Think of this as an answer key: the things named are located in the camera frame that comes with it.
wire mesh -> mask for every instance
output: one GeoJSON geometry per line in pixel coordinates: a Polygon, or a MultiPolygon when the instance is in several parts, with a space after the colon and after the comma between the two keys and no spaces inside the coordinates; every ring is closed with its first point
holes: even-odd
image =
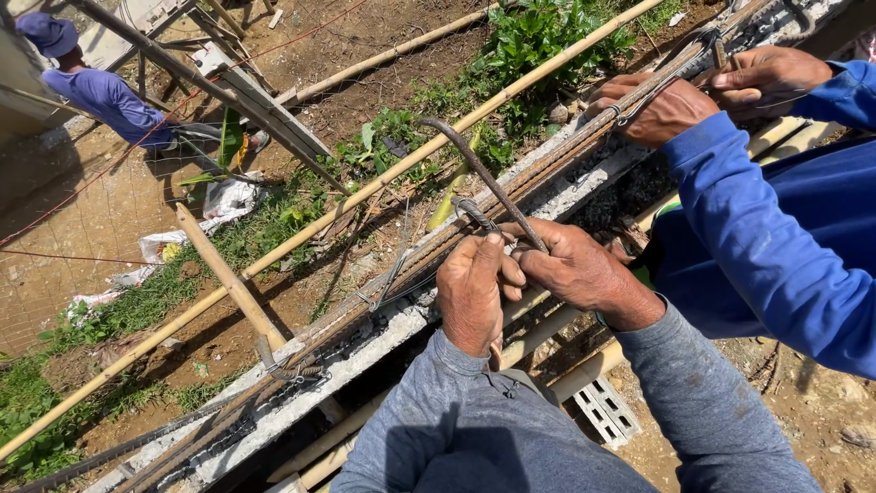
{"type": "MultiPolygon", "coordinates": [[[[242,68],[254,78],[254,71],[260,71],[264,80],[276,88],[273,95],[288,89],[301,91],[487,4],[485,0],[421,0],[412,7],[397,0],[365,0],[351,10],[350,4],[341,2],[280,0],[277,8],[284,13],[276,28],[269,30],[270,19],[259,13],[264,6],[253,3],[230,11],[243,21],[248,32],[244,40],[248,53],[240,53],[243,50],[237,45],[238,56],[232,58],[240,61],[251,56],[250,63],[242,68]]],[[[159,41],[202,35],[193,23],[182,19],[159,41]]],[[[290,112],[334,148],[336,143],[361,132],[362,124],[375,118],[382,108],[410,107],[418,84],[455,75],[477,53],[487,35],[483,21],[450,31],[446,37],[392,63],[344,78],[290,112]]],[[[194,67],[191,53],[174,53],[194,67]]],[[[136,67],[135,61],[120,69],[119,74],[136,87],[137,74],[131,67],[136,67]]],[[[196,92],[187,96],[173,89],[176,82],[153,64],[147,64],[146,73],[149,92],[170,95],[168,104],[178,107],[178,117],[211,123],[214,128],[221,126],[223,109],[211,98],[196,92]]],[[[189,93],[195,90],[183,89],[189,93]]],[[[214,139],[187,137],[215,156],[218,143],[214,139]]],[[[114,276],[143,267],[136,263],[144,262],[139,240],[177,229],[173,204],[187,200],[179,181],[209,169],[207,161],[184,145],[157,152],[133,147],[124,154],[125,143],[105,125],[64,146],[67,154],[76,156],[73,161],[78,161],[81,169],[65,179],[48,176],[42,181],[31,180],[33,190],[22,190],[19,195],[23,199],[6,206],[14,220],[8,221],[0,235],[3,238],[33,224],[0,246],[3,353],[21,354],[39,342],[40,333],[50,329],[59,314],[80,299],[77,297],[103,293],[113,285],[114,276]],[[59,204],[63,205],[53,211],[59,204]]],[[[45,149],[41,152],[46,155],[37,159],[59,153],[46,153],[45,149]]],[[[273,144],[255,160],[248,160],[242,170],[279,169],[290,157],[286,149],[273,144]]],[[[200,213],[198,205],[190,204],[196,216],[200,213]]]]}

forearm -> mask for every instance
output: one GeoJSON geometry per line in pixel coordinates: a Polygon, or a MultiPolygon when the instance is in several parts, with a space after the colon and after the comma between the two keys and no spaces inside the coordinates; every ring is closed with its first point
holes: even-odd
{"type": "Polygon", "coordinates": [[[447,449],[464,396],[486,361],[436,332],[359,432],[332,492],[413,490],[429,461],[447,449]]]}
{"type": "Polygon", "coordinates": [[[866,61],[828,63],[836,75],[797,102],[791,114],[876,129],[876,65],[866,61]]]}
{"type": "Polygon", "coordinates": [[[745,378],[675,307],[616,335],[682,461],[682,491],[820,490],[745,378]]]}
{"type": "Polygon", "coordinates": [[[871,276],[844,269],[781,211],[746,142],[718,114],[664,146],[691,227],[769,332],[824,365],[871,375],[871,276]]]}

